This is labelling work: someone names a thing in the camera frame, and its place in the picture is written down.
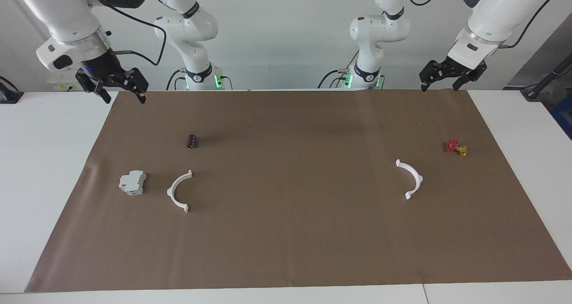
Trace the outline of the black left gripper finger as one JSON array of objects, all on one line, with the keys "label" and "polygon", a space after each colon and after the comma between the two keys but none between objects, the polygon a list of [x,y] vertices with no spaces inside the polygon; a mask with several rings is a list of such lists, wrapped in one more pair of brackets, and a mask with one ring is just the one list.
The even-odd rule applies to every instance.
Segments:
[{"label": "black left gripper finger", "polygon": [[448,62],[448,59],[445,59],[442,62],[431,60],[425,65],[419,73],[421,91],[426,92],[431,84],[448,77]]},{"label": "black left gripper finger", "polygon": [[473,70],[469,70],[464,66],[457,68],[456,71],[458,72],[458,75],[456,76],[455,82],[452,84],[453,90],[460,90],[460,88],[468,82],[476,82],[480,76],[484,74],[487,68],[488,66],[485,61],[481,61]]}]

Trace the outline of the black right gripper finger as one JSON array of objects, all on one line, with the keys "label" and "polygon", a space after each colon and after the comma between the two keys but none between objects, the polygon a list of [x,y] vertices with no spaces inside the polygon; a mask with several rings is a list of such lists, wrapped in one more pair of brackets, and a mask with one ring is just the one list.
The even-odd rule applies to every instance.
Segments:
[{"label": "black right gripper finger", "polygon": [[133,93],[141,104],[145,104],[149,83],[138,68],[123,72],[122,88]]},{"label": "black right gripper finger", "polygon": [[92,79],[83,69],[77,70],[75,78],[84,92],[96,94],[96,96],[102,98],[106,104],[110,104],[112,98],[104,88],[102,80]]}]

